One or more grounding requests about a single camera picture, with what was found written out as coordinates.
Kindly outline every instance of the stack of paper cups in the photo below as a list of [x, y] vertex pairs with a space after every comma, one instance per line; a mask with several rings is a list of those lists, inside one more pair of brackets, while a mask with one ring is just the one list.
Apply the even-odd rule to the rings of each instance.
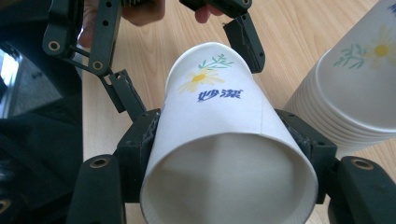
[[304, 223], [316, 174], [232, 49], [174, 64], [141, 191], [148, 223]]
[[396, 1], [379, 1], [324, 54], [285, 106], [339, 157], [396, 136]]

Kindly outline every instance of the black fabric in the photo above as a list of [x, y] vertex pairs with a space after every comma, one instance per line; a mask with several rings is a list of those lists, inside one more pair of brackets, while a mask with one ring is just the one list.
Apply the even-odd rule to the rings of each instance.
[[0, 194], [36, 208], [71, 190], [82, 164], [81, 95], [0, 119]]

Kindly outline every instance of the cup opening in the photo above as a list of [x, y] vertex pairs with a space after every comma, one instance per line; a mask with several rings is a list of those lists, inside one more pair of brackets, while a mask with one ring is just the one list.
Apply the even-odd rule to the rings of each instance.
[[316, 175], [294, 149], [257, 134], [191, 141], [146, 174], [148, 223], [304, 223], [315, 205]]

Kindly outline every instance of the wood grain surface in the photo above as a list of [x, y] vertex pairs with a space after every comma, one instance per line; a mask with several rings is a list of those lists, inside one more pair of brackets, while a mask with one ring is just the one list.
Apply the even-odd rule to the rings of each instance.
[[[282, 108], [319, 57], [376, 3], [376, 0], [256, 0], [249, 10], [266, 54], [254, 75], [274, 108]], [[226, 16], [195, 21], [177, 0], [166, 1], [162, 21], [134, 27], [122, 20], [113, 71], [126, 69], [148, 109], [163, 106], [169, 70], [187, 49], [207, 41], [229, 45]], [[83, 75], [84, 158], [111, 154], [132, 122], [119, 114], [98, 78]], [[375, 161], [396, 180], [396, 138], [356, 155]], [[138, 204], [128, 204], [128, 223], [145, 223]], [[329, 223], [327, 205], [317, 205], [307, 223]]]

